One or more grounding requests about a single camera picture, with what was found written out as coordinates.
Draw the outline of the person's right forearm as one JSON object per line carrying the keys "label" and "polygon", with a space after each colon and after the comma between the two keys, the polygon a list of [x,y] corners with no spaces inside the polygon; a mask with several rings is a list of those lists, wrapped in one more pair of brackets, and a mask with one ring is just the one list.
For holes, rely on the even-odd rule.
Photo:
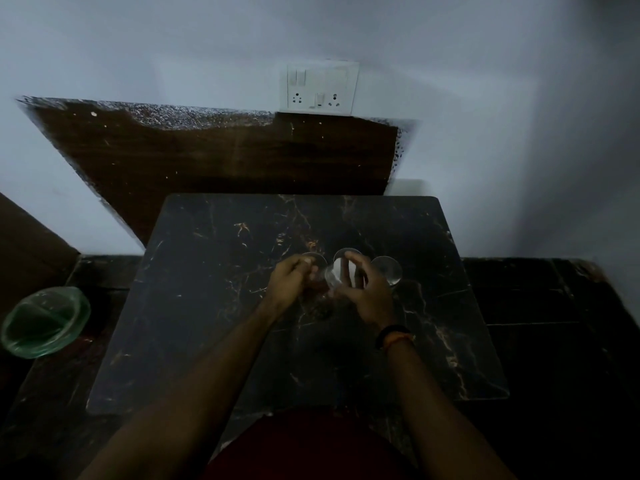
{"label": "person's right forearm", "polygon": [[430,480],[517,480],[444,395],[413,344],[397,343],[386,357],[420,468]]}

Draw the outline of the clear drinking glass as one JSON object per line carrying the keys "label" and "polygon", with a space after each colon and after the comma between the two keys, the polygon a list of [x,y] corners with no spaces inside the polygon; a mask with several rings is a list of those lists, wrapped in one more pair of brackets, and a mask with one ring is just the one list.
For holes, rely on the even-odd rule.
{"label": "clear drinking glass", "polygon": [[349,259],[347,254],[359,255],[360,252],[354,248],[343,248],[336,252],[333,262],[338,261],[342,265],[345,283],[347,281],[346,274],[347,272],[349,273],[350,284],[347,284],[348,287],[362,289],[365,285],[365,275],[359,265],[352,259]]}
{"label": "clear drinking glass", "polygon": [[379,270],[390,287],[395,287],[403,277],[403,269],[395,258],[378,256],[372,259],[372,265]]}
{"label": "clear drinking glass", "polygon": [[336,290],[339,287],[347,286],[347,284],[350,284],[350,277],[348,272],[346,274],[346,283],[343,279],[344,277],[345,275],[343,273],[342,265],[338,261],[334,261],[334,263],[324,268],[324,281],[326,282],[329,290]]}
{"label": "clear drinking glass", "polygon": [[304,259],[310,260],[311,271],[309,275],[309,282],[321,283],[325,281],[325,271],[327,268],[327,261],[324,256],[314,251],[308,251],[301,254]]}

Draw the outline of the white switch socket panel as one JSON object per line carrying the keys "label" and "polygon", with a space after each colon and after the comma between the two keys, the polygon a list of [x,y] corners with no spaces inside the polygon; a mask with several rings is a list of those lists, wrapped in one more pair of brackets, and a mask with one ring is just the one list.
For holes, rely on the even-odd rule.
{"label": "white switch socket panel", "polygon": [[350,116],[359,70],[353,61],[285,64],[280,71],[280,111]]}

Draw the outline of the person's right hand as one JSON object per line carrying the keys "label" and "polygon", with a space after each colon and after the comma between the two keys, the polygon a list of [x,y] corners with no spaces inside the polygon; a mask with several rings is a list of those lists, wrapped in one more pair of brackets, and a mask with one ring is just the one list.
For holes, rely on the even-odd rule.
{"label": "person's right hand", "polygon": [[361,254],[347,256],[359,265],[366,277],[367,284],[358,289],[357,302],[352,302],[360,318],[372,326],[377,334],[385,327],[397,324],[393,298],[386,279],[372,265],[369,257]]}

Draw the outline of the person's dark red shirt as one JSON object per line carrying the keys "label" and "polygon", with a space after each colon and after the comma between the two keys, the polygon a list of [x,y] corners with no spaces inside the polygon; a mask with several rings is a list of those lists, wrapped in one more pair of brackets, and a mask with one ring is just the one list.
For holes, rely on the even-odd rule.
{"label": "person's dark red shirt", "polygon": [[265,416],[222,449],[198,480],[422,480],[357,416],[325,408]]}

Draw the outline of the brown wooden furniture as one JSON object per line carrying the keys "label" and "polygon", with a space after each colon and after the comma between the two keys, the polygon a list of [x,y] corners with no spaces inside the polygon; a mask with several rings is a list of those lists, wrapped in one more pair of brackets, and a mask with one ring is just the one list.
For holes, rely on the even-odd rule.
{"label": "brown wooden furniture", "polygon": [[0,193],[0,324],[21,299],[64,285],[79,252]]}

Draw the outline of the dark brown wooden board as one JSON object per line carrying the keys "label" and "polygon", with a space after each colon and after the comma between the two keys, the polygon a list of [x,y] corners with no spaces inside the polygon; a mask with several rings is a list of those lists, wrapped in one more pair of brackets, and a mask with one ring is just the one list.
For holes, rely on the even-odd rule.
{"label": "dark brown wooden board", "polygon": [[142,244],[174,193],[382,195],[419,126],[35,96],[16,102]]}

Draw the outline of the person's left hand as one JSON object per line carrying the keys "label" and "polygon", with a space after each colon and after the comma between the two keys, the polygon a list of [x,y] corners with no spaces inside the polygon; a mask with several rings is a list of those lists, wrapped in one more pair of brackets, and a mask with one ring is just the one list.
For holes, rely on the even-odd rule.
{"label": "person's left hand", "polygon": [[295,285],[289,282],[290,257],[275,266],[269,277],[265,297],[260,303],[261,312],[269,317],[270,322],[276,322],[309,287],[309,285]]}

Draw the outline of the green lined waste bin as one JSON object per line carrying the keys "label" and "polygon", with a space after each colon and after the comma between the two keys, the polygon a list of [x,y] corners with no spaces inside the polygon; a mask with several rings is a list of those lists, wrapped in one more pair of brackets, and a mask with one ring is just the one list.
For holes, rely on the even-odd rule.
{"label": "green lined waste bin", "polygon": [[91,316],[77,287],[40,290],[16,304],[0,327],[0,344],[21,359],[51,355],[77,339]]}

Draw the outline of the person's left forearm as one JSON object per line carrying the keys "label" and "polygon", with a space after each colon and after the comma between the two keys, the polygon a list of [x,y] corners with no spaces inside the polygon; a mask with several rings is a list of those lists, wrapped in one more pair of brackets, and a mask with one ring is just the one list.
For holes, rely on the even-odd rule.
{"label": "person's left forearm", "polygon": [[178,386],[119,428],[78,480],[196,478],[283,311],[282,305],[265,298]]}

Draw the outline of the black wristband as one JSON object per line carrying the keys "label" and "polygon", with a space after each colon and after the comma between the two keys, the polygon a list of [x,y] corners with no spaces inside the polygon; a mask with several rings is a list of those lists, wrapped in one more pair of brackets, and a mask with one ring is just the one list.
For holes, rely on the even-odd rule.
{"label": "black wristband", "polygon": [[392,332],[392,331],[407,332],[407,333],[411,333],[411,334],[412,334],[412,332],[411,332],[407,327],[405,327],[405,326],[403,326],[403,325],[400,325],[400,324],[391,324],[391,325],[389,325],[389,326],[385,327],[384,329],[382,329],[382,330],[379,332],[378,336],[376,337],[376,340],[375,340],[374,346],[375,346],[375,348],[376,348],[377,350],[382,351],[382,349],[381,349],[381,347],[382,347],[382,341],[383,341],[384,337],[385,337],[387,334],[389,334],[389,332]]}

